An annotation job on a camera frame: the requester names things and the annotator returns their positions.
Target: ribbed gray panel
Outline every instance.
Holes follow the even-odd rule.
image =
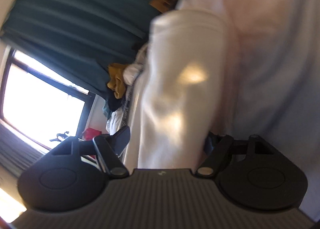
[[[27,210],[17,229],[307,229],[313,225],[297,209],[275,214],[241,209],[211,180],[189,170],[136,170],[114,180],[93,203],[66,213]]]

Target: gray fabric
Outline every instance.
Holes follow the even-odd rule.
[[[0,165],[15,177],[43,156],[3,125],[0,125],[0,134]]]
[[[17,0],[2,39],[58,74],[106,97],[110,63],[131,63],[132,46],[159,12],[150,0]]]
[[[293,0],[287,28],[243,61],[228,132],[237,139],[262,136],[305,172],[300,207],[314,220],[320,219],[319,8],[320,0]]]

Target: window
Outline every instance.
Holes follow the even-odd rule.
[[[10,126],[47,149],[58,133],[80,136],[95,95],[37,60],[12,50],[1,87],[0,114]]]

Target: teal cloth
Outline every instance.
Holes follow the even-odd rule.
[[[17,0],[2,39],[106,97],[108,65],[132,63],[159,12],[150,0]]]

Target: silver screw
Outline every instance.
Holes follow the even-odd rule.
[[[127,171],[126,171],[124,168],[119,168],[119,167],[117,167],[117,168],[113,168],[113,169],[110,171],[110,173],[111,173],[112,175],[114,175],[114,176],[122,176],[122,175],[126,174]]]
[[[210,176],[213,174],[213,169],[209,167],[198,168],[197,173],[201,176]]]

